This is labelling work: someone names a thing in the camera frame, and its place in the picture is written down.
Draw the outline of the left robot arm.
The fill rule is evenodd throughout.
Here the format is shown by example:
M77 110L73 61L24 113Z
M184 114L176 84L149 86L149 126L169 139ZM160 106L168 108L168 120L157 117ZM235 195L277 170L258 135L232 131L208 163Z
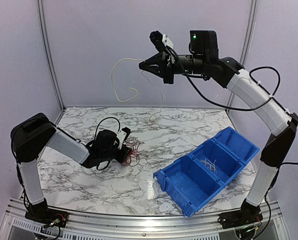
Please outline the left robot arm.
M45 147L56 150L87 169L96 168L99 171L102 163L108 165L112 160L122 163L127 158L131 149L126 146L125 140L130 133L128 127L119 127L117 131L96 130L94 138L84 144L57 127L41 112L14 127L11 131L11 150L28 202L27 211L42 223L52 218L37 168L39 155Z

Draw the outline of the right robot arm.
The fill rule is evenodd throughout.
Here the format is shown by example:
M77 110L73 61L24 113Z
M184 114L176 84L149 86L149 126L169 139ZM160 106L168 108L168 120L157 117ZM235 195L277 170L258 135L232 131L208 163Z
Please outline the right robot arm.
M241 224L247 224L260 212L259 205L272 188L280 167L295 139L298 116L290 113L256 81L251 72L231 57L219 58L217 35L213 30L191 30L189 54L178 55L173 42L159 31L150 34L158 53L139 63L139 69L174 83L174 75L187 79L213 79L224 89L237 95L248 108L266 124L271 134L261 152L260 167L241 209L233 215Z

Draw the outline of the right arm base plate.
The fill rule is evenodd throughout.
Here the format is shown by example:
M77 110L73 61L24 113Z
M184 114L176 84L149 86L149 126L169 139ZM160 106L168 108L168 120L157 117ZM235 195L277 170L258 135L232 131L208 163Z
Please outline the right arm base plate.
M258 209L256 211L239 209L221 213L217 221L223 229L229 229L259 223L262 220L263 216Z

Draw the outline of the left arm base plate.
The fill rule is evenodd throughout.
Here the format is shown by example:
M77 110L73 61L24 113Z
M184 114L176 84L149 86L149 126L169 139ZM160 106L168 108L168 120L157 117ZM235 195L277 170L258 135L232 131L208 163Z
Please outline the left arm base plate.
M69 214L66 211L56 210L56 209L48 209L47 213L42 217L33 216L31 213L26 211L25 218L44 224L48 227L52 227L51 223L54 223L55 226L59 226L64 228L67 224Z

